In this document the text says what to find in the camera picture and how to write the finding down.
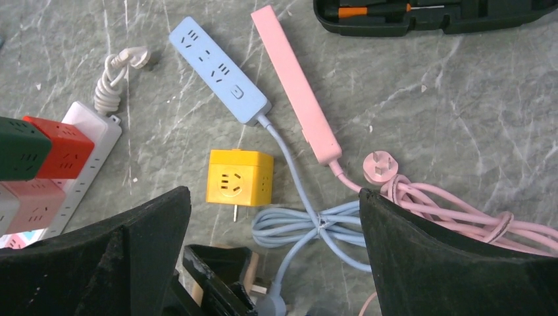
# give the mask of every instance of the coiled white cord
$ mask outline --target coiled white cord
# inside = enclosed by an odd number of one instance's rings
[[[105,59],[105,70],[97,81],[93,102],[101,115],[116,112],[120,105],[122,86],[120,81],[127,77],[128,65],[139,69],[147,64],[151,54],[146,47],[130,47],[118,55],[110,54]]]

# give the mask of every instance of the marble tabletop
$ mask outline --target marble tabletop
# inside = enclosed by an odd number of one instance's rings
[[[118,116],[124,133],[67,230],[188,186],[186,243],[249,246],[271,279],[288,248],[251,238],[257,208],[205,203],[211,149],[275,157],[273,203],[302,209],[278,146],[239,124],[169,44],[192,16],[272,101],[270,119],[295,153],[317,209],[357,198],[317,164],[250,19],[272,4],[343,148],[348,176],[365,184],[363,159],[389,151],[400,173],[439,185],[490,214],[558,226],[558,13],[511,30],[446,36],[345,38],[324,30],[309,0],[35,0],[0,6],[0,115],[60,120],[73,101],[92,103],[103,59],[129,46],[161,53],[133,70]],[[364,249],[342,245],[361,261]],[[190,284],[188,277],[184,282]],[[356,315],[374,291],[370,275],[343,264],[321,241],[295,258],[284,280],[290,315]],[[380,315],[377,300],[367,315]]]

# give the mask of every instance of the yellow cube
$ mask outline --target yellow cube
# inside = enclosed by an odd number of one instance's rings
[[[271,204],[273,157],[258,151],[212,150],[205,201],[242,206]]]

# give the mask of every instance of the switch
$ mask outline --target switch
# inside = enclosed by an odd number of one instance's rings
[[[234,85],[234,87],[232,87],[232,90],[230,91],[232,95],[234,95],[234,97],[239,100],[244,96],[244,91],[242,91],[242,89],[240,89],[240,87],[237,85]]]

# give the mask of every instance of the red cube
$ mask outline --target red cube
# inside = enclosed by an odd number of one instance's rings
[[[23,120],[33,124],[52,142],[52,149],[36,178],[77,178],[95,144],[73,125],[37,117],[24,117]]]

